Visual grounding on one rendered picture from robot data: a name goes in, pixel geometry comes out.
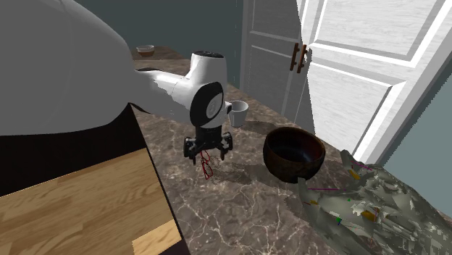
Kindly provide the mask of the wooden and black robot stand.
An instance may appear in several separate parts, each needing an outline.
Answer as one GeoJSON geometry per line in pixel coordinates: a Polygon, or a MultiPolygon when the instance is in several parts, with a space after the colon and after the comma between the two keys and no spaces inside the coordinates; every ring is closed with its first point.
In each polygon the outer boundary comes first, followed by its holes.
{"type": "Polygon", "coordinates": [[[190,255],[131,106],[90,130],[0,136],[0,255],[190,255]]]}

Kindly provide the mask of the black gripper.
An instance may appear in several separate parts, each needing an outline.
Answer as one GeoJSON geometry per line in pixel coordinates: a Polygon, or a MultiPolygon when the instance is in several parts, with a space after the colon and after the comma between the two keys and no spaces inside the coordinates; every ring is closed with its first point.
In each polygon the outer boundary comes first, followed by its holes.
{"type": "Polygon", "coordinates": [[[219,149],[220,159],[233,149],[233,137],[230,132],[222,134],[222,127],[203,128],[196,127],[196,138],[185,137],[183,142],[183,156],[196,164],[197,148],[199,150],[219,149]]]}

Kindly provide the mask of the dark brown bowl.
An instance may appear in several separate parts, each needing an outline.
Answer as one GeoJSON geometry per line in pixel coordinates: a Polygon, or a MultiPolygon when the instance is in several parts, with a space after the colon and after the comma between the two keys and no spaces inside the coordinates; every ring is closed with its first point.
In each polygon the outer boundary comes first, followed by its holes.
{"type": "Polygon", "coordinates": [[[269,132],[263,145],[264,164],[271,174],[286,183],[309,180],[320,170],[325,145],[315,135],[296,127],[279,127],[269,132]]]}

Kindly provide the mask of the grey mug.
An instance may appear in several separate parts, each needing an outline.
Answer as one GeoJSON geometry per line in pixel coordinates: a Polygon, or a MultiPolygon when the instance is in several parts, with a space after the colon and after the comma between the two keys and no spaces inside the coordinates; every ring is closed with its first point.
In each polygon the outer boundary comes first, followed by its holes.
{"type": "Polygon", "coordinates": [[[244,101],[234,100],[231,101],[231,111],[228,114],[230,125],[234,128],[239,128],[246,121],[246,115],[248,113],[248,104],[244,101]]]}

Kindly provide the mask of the red eyeglasses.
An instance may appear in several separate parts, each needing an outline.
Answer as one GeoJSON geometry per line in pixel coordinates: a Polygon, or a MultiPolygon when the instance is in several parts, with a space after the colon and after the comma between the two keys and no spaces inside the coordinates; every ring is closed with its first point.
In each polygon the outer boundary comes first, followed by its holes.
{"type": "Polygon", "coordinates": [[[202,151],[200,153],[201,156],[201,166],[204,172],[204,177],[206,180],[211,178],[213,176],[213,170],[211,166],[209,165],[209,162],[211,160],[211,157],[207,151],[202,151]]]}

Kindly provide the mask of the crumpled olive grey cloth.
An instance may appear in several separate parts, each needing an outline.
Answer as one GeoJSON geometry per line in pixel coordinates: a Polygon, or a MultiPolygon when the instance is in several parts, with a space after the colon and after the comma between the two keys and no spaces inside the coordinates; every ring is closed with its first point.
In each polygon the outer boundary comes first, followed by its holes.
{"type": "Polygon", "coordinates": [[[340,153],[353,180],[334,193],[298,192],[309,224],[340,255],[452,255],[452,224],[383,167],[340,153]]]}

